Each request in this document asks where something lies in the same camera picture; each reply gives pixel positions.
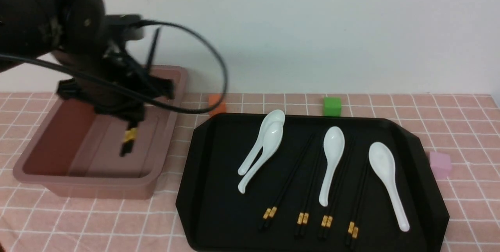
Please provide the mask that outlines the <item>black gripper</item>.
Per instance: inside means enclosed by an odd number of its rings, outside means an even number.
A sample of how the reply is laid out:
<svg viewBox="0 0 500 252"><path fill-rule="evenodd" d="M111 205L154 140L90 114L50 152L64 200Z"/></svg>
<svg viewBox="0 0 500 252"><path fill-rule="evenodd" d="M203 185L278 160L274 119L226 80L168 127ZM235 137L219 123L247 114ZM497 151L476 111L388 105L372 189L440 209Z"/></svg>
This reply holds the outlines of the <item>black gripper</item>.
<svg viewBox="0 0 500 252"><path fill-rule="evenodd" d="M89 104L97 114L127 122L144 120L145 100L175 99L174 81L151 74L155 42L145 66L126 51L126 42L144 36L141 19L139 14L106 15L93 40L54 51L53 56L63 67L77 73L59 81L59 98Z"/></svg>

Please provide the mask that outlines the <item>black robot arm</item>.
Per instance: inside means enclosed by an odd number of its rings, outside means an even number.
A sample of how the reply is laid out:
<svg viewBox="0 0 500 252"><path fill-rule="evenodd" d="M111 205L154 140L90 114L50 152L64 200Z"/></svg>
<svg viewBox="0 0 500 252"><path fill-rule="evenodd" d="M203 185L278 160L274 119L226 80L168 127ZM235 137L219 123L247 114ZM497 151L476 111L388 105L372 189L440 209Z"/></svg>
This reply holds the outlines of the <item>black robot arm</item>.
<svg viewBox="0 0 500 252"><path fill-rule="evenodd" d="M171 79L150 74L126 52L141 40L139 14L107 14L104 0L0 0L1 72L52 54L57 68L119 85L143 97L175 99Z"/></svg>

